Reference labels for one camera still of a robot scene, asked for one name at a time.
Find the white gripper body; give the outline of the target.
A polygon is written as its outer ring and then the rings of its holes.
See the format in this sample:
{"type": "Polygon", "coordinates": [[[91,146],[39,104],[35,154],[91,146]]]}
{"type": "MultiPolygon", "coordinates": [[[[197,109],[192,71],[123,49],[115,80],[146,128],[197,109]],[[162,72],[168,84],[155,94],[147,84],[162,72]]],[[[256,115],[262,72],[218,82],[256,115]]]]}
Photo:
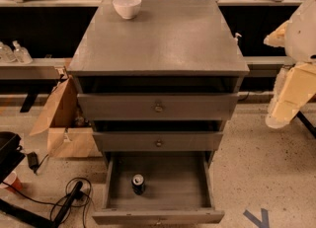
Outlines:
{"type": "Polygon", "coordinates": [[[277,114],[297,114],[316,94],[316,65],[300,63],[286,74],[276,103],[277,114]]]}

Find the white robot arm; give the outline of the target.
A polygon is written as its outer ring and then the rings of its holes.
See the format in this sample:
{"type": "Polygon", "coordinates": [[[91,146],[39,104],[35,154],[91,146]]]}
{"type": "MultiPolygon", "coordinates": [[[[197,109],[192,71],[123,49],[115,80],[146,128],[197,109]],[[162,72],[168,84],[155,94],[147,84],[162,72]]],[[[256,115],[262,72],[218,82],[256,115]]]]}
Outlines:
{"type": "Polygon", "coordinates": [[[264,44],[283,47],[295,61],[276,76],[266,116],[268,127],[282,128],[316,95],[316,0],[304,0],[288,21],[266,36],[264,44]]]}

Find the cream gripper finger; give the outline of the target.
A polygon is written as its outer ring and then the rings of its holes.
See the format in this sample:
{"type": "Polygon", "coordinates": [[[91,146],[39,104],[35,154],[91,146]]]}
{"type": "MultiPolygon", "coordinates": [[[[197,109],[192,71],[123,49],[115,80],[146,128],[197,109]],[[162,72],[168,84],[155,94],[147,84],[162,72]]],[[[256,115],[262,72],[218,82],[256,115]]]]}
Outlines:
{"type": "Polygon", "coordinates": [[[299,108],[295,104],[271,99],[265,119],[266,125],[274,129],[285,127],[290,124],[298,111],[299,108]]]}
{"type": "Polygon", "coordinates": [[[285,21],[264,39],[264,44],[272,47],[285,47],[285,32],[289,21],[285,21]]]}

